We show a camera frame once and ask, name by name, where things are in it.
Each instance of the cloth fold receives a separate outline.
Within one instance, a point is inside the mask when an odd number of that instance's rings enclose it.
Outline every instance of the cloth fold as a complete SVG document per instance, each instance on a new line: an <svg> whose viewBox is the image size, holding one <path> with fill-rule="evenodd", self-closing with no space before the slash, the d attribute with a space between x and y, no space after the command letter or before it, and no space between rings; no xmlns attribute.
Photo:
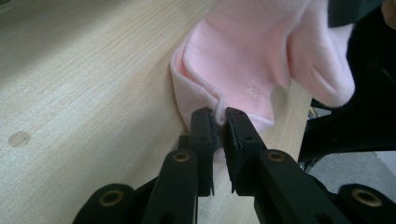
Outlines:
<svg viewBox="0 0 396 224"><path fill-rule="evenodd" d="M271 93L293 78L325 105L354 91L347 65L352 25L327 26L328 0L220 0L175 51L171 70L178 110L245 111L260 133L274 125Z"/></svg>

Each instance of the pink fabric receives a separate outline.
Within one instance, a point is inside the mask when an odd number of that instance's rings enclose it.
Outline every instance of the pink fabric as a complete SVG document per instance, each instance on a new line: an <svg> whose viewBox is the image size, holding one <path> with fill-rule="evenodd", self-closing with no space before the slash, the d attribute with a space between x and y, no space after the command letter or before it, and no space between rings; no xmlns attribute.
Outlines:
<svg viewBox="0 0 396 224"><path fill-rule="evenodd" d="M270 96L293 78L325 105L354 91L346 53L351 25L327 26L328 0L220 0L172 57L179 112L210 107L219 125L227 106L249 115L258 132L274 124Z"/></svg>

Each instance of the wooden table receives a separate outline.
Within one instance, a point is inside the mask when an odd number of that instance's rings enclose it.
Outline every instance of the wooden table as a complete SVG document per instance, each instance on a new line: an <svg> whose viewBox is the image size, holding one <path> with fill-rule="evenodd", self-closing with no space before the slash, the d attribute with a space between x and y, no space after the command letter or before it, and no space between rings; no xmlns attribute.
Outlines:
<svg viewBox="0 0 396 224"><path fill-rule="evenodd" d="M71 223L110 183L138 188L186 134L170 57L211 0L12 0L0 6L0 223ZM276 89L269 148L298 157L310 95ZM257 223L225 161L199 223Z"/></svg>

